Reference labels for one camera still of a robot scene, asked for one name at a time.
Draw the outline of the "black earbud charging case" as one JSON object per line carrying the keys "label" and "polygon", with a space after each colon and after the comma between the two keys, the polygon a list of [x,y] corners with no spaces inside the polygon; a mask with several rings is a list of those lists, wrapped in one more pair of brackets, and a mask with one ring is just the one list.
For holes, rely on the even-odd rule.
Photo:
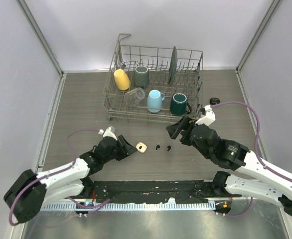
{"label": "black earbud charging case", "polygon": [[209,103],[210,103],[210,105],[220,104],[220,99],[219,98],[211,98]]}

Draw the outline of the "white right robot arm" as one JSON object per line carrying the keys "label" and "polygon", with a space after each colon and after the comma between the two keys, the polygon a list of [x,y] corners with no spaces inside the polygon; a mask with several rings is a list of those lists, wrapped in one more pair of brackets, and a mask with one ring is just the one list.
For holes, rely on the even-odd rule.
{"label": "white right robot arm", "polygon": [[218,197],[225,194],[245,195],[270,202],[292,216],[292,173],[261,158],[256,152],[233,140],[222,139],[214,129],[196,123],[189,117],[166,127],[169,137],[182,138],[184,145],[193,146],[204,158],[225,170],[253,177],[245,180],[225,171],[219,171],[212,183],[212,192]]}

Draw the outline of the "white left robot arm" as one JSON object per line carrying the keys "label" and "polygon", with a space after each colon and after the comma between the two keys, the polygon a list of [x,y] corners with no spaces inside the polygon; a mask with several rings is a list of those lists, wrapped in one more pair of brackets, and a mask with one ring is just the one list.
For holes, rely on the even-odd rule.
{"label": "white left robot arm", "polygon": [[93,192],[89,176],[101,171],[109,161],[123,160],[137,150],[122,135],[105,136],[68,164],[40,173],[25,170],[3,197],[9,207],[9,223],[12,226],[26,223],[42,207],[67,197],[89,198]]}

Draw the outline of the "beige earbud charging case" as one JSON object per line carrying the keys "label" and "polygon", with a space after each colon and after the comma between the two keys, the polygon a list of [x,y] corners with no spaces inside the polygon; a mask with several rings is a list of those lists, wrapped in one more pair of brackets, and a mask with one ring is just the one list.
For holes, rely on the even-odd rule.
{"label": "beige earbud charging case", "polygon": [[146,150],[147,150],[147,146],[146,146],[144,143],[139,142],[139,143],[137,143],[137,145],[136,145],[136,149],[137,149],[137,151],[140,152],[140,153],[145,153]]}

